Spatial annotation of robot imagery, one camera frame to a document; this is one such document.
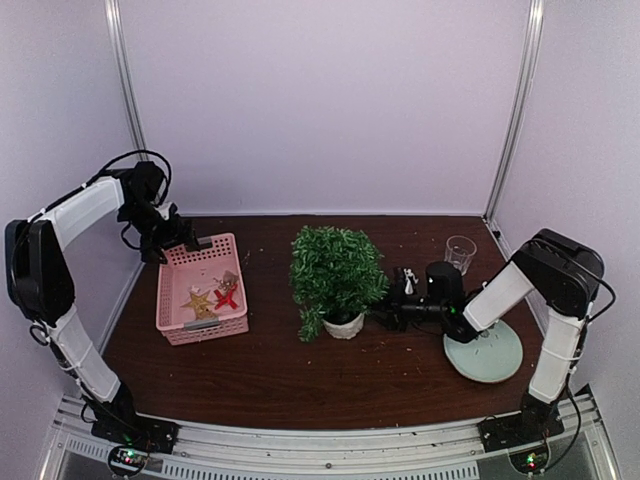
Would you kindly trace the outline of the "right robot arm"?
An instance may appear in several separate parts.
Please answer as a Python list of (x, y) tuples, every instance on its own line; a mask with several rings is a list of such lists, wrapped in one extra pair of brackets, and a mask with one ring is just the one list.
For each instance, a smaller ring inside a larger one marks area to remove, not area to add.
[(463, 376), (488, 382), (511, 377), (522, 361), (522, 347), (503, 317), (531, 293), (547, 307), (547, 328), (536, 369), (512, 430), (519, 440), (535, 440), (551, 424), (577, 366), (593, 304), (608, 285), (604, 262), (593, 249), (553, 230), (542, 229), (525, 242), (482, 287), (467, 293), (461, 271), (446, 261), (425, 269), (425, 293), (409, 269), (395, 268), (383, 299), (373, 307), (389, 330), (412, 323), (440, 326), (445, 354)]

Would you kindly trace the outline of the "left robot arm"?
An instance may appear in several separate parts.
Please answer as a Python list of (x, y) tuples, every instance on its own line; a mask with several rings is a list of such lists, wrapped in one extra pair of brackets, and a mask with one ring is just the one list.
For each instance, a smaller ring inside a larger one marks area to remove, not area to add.
[(75, 379), (89, 400), (104, 405), (106, 429), (123, 444), (144, 433), (138, 415), (118, 401), (126, 389), (98, 353), (79, 318), (76, 289), (64, 252), (80, 235), (108, 215), (139, 241), (142, 262), (166, 265), (170, 249), (198, 251), (201, 244), (190, 220), (167, 196), (173, 172), (160, 153), (138, 149), (103, 165), (87, 181), (26, 219), (5, 228), (7, 290), (34, 329), (39, 343), (54, 352), (61, 368)]

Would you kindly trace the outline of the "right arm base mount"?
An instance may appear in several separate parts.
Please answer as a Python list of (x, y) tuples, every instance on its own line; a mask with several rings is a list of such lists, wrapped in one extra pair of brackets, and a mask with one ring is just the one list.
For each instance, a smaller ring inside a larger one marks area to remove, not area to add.
[(542, 427), (527, 427), (520, 413), (489, 416), (477, 427), (486, 453), (505, 450), (513, 469), (529, 476), (542, 474), (551, 465), (549, 440), (565, 432), (559, 419)]

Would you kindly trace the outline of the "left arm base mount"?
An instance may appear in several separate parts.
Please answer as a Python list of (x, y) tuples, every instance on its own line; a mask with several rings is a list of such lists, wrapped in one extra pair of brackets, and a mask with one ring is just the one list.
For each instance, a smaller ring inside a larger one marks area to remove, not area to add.
[(138, 415), (132, 425), (102, 415), (91, 427), (94, 437), (113, 443), (106, 462), (111, 472), (121, 478), (140, 474), (153, 454), (172, 454), (178, 432), (175, 422)]

